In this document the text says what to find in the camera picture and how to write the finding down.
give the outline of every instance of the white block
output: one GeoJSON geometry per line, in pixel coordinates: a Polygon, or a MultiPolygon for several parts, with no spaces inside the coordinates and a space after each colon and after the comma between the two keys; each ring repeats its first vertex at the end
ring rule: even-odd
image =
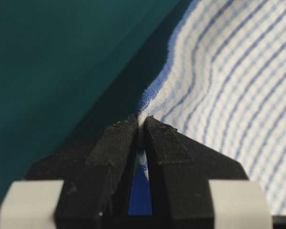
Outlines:
{"type": "Polygon", "coordinates": [[[55,229],[63,180],[15,181],[0,208],[0,229],[55,229]]]}
{"type": "Polygon", "coordinates": [[[271,229],[272,218],[258,182],[209,180],[215,229],[271,229]]]}

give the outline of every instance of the blue and white striped fabric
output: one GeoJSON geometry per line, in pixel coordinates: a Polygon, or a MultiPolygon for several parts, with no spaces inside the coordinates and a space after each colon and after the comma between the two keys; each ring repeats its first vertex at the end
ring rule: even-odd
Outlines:
{"type": "Polygon", "coordinates": [[[286,0],[192,1],[139,110],[238,160],[286,214],[286,0]]]}

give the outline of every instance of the teal background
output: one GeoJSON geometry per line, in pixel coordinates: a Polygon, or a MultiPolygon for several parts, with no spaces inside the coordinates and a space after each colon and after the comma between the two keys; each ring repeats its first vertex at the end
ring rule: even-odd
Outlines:
{"type": "Polygon", "coordinates": [[[76,125],[178,1],[0,0],[0,203],[33,161],[84,136],[76,125]]]}

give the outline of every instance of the green surface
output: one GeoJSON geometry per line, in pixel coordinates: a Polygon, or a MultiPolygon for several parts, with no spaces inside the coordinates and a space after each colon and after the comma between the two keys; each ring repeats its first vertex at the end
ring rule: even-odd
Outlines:
{"type": "Polygon", "coordinates": [[[0,0],[0,203],[11,181],[58,148],[178,1],[0,0]]]}

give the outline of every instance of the fabric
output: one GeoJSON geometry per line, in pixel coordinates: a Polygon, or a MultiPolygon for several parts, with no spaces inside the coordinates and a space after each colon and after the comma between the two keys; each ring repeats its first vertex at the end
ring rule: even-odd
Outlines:
{"type": "Polygon", "coordinates": [[[272,214],[286,214],[286,0],[192,1],[140,126],[148,115],[238,160],[272,214]]]}

